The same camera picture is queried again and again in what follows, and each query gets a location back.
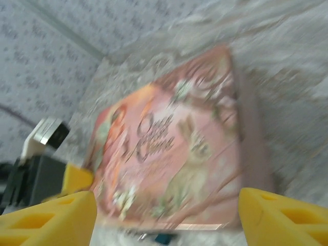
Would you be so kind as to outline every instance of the flower illustration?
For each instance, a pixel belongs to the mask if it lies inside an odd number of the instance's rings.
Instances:
[[[116,191],[113,196],[113,203],[118,207],[120,210],[119,219],[124,220],[128,209],[131,207],[132,203],[135,199],[135,192],[136,187],[132,186],[127,191]]]

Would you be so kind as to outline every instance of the pink book cover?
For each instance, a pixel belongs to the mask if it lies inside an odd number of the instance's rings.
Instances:
[[[98,221],[216,230],[238,218],[241,142],[229,49],[217,46],[101,112],[84,167]]]

